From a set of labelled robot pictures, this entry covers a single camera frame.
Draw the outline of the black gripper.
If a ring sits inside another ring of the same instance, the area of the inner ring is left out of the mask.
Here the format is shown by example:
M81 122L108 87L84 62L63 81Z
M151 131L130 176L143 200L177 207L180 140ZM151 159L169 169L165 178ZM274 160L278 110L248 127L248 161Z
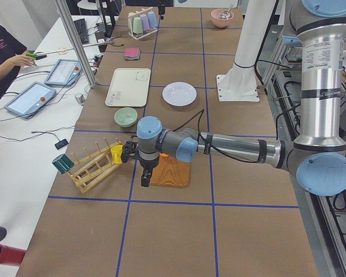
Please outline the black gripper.
M146 154L138 147L138 142L127 141L123 146L122 162L127 163L130 158L138 160L143 168L141 186L148 188L150 185L153 169L159 164L159 154Z

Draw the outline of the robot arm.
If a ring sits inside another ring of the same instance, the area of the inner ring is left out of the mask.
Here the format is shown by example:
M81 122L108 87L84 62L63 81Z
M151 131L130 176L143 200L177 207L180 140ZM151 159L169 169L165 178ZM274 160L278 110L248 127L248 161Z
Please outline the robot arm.
M181 126L163 128L141 118L137 137L122 150L122 162L138 160L149 186L160 154L190 163L196 153L221 154L245 163L267 163L288 171L310 193L333 196L346 190L346 143L339 135L346 1L287 1L285 42L302 44L300 129L293 141L243 139Z

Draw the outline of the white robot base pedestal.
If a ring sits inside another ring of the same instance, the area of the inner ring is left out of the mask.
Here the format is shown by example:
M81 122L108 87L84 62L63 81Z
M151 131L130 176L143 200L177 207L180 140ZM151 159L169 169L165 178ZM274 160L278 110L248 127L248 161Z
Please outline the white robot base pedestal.
M255 63L277 1L248 2L234 64L225 75L217 76L221 102L258 102Z

